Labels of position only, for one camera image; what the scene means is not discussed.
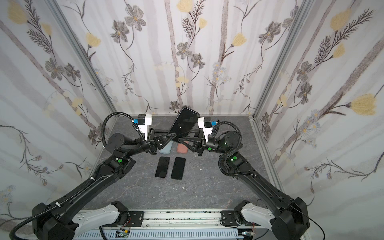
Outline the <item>light blue phone case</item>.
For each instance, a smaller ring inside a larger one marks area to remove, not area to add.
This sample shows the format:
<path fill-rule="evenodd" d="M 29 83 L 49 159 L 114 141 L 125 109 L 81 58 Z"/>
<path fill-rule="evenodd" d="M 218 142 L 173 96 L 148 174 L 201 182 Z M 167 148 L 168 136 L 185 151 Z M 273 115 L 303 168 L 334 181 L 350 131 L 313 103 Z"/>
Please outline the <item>light blue phone case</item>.
<path fill-rule="evenodd" d="M 168 155 L 170 154 L 171 150 L 172 150 L 172 146 L 173 146 L 173 141 L 170 141 L 164 148 L 162 148 L 161 150 L 159 150 L 159 152 L 161 154 L 165 154 L 165 155 Z"/>

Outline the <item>pink phone case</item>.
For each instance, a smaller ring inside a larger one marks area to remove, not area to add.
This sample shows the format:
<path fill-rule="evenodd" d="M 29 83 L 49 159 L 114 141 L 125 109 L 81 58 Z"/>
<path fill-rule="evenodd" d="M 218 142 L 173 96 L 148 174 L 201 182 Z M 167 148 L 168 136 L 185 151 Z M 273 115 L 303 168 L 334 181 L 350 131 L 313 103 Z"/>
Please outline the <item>pink phone case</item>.
<path fill-rule="evenodd" d="M 177 153 L 179 154 L 186 154 L 188 152 L 188 147 L 185 146 L 183 143 L 178 143 L 177 146 Z"/>

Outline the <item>black phone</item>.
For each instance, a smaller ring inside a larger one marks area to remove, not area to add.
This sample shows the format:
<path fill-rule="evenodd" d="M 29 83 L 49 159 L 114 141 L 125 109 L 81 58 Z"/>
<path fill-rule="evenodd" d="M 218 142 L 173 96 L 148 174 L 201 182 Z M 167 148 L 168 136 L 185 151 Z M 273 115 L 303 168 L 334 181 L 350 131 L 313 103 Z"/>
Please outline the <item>black phone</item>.
<path fill-rule="evenodd" d="M 167 176 L 169 163 L 170 163 L 169 157 L 159 158 L 158 166 L 155 173 L 156 178 L 165 178 Z"/>
<path fill-rule="evenodd" d="M 199 117 L 200 113 L 197 111 L 183 107 L 169 130 L 170 133 L 176 134 L 173 141 L 178 142 L 179 138 L 185 138 L 198 122 Z"/>

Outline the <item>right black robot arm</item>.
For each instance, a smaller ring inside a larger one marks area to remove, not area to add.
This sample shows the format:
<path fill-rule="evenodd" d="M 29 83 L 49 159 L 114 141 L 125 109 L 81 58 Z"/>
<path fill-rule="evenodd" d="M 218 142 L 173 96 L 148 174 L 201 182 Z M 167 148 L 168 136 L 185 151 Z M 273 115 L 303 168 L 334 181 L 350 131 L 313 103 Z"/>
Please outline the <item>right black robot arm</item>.
<path fill-rule="evenodd" d="M 301 239 L 314 222 L 307 204 L 301 198 L 293 199 L 261 176 L 240 154 L 242 140 L 240 129 L 228 121 L 218 122 L 207 133 L 200 128 L 178 135 L 179 143 L 200 156 L 204 151 L 220 154 L 221 173 L 243 182 L 266 205 L 263 209 L 242 202 L 236 210 L 242 219 L 269 229 L 278 240 Z"/>

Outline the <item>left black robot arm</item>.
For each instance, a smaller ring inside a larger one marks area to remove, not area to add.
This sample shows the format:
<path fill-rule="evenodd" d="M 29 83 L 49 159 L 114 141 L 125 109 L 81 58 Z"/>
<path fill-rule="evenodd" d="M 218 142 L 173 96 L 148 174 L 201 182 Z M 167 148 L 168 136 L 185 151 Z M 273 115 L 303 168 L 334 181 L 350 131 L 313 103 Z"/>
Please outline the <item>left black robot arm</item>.
<path fill-rule="evenodd" d="M 124 116 L 132 122 L 134 130 L 139 135 L 136 140 L 131 140 L 122 134 L 114 134 L 106 139 L 105 128 L 113 116 Z M 33 233 L 39 240 L 72 240 L 82 232 L 87 232 L 96 227 L 113 224 L 117 220 L 129 220 L 128 209 L 119 201 L 111 203 L 111 210 L 105 214 L 93 211 L 92 217 L 77 218 L 79 211 L 104 189 L 126 176 L 135 160 L 133 155 L 149 153 L 156 155 L 157 151 L 164 148 L 168 142 L 177 137 L 176 132 L 149 129 L 143 133 L 140 127 L 145 124 L 145 119 L 134 119 L 124 112 L 109 114 L 102 123 L 102 143 L 111 156 L 99 164 L 93 174 L 78 185 L 68 194 L 56 201 L 45 205 L 35 206 L 32 216 L 16 225 L 9 233 L 12 240 L 20 239 L 17 231 L 28 223 L 33 225 Z"/>

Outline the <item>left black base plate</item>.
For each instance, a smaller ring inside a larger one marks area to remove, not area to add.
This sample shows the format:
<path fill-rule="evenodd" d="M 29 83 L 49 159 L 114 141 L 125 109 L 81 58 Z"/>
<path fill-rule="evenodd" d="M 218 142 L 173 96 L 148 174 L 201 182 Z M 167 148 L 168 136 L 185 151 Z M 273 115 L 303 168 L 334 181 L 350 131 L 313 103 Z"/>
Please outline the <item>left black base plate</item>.
<path fill-rule="evenodd" d="M 127 226 L 130 228 L 140 228 L 143 224 L 144 213 L 143 211 L 129 211 L 130 219 Z"/>

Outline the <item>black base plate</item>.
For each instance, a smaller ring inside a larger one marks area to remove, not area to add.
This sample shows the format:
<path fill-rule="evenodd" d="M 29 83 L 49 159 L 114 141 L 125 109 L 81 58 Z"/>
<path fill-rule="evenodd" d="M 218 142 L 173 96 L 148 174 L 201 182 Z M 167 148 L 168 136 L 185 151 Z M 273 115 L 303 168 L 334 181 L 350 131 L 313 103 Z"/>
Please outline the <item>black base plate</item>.
<path fill-rule="evenodd" d="M 239 226 L 234 211 L 221 211 L 220 224 L 223 227 L 237 228 Z"/>
<path fill-rule="evenodd" d="M 129 211 L 130 219 L 127 226 L 130 228 L 140 228 L 143 224 L 144 213 L 143 211 Z"/>

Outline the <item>aluminium mounting rail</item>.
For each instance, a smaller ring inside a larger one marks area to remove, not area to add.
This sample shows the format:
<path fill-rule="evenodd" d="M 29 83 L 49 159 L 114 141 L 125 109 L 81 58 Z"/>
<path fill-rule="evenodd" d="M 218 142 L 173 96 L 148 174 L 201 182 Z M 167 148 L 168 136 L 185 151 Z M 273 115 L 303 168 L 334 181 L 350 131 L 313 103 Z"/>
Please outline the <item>aluminium mounting rail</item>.
<path fill-rule="evenodd" d="M 234 211 L 239 227 L 250 225 L 261 226 L 271 230 L 271 220 L 275 219 L 268 209 L 246 204 L 240 210 L 147 210 L 143 211 L 144 220 L 140 228 L 211 228 L 223 227 L 220 224 L 221 211 Z M 75 215 L 73 222 L 79 224 L 76 235 L 104 226 L 128 227 L 130 214 L 128 210 L 119 211 L 117 207 L 108 205 L 104 208 L 80 212 Z"/>

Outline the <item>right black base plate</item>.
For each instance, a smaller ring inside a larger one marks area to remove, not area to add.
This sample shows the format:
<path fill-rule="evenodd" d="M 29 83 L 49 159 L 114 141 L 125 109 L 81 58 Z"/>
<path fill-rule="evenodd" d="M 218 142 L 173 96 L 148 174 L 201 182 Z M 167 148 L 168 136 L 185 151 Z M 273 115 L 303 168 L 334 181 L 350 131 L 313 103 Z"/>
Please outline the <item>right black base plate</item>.
<path fill-rule="evenodd" d="M 237 228 L 239 226 L 234 211 L 221 211 L 220 224 L 223 227 Z"/>

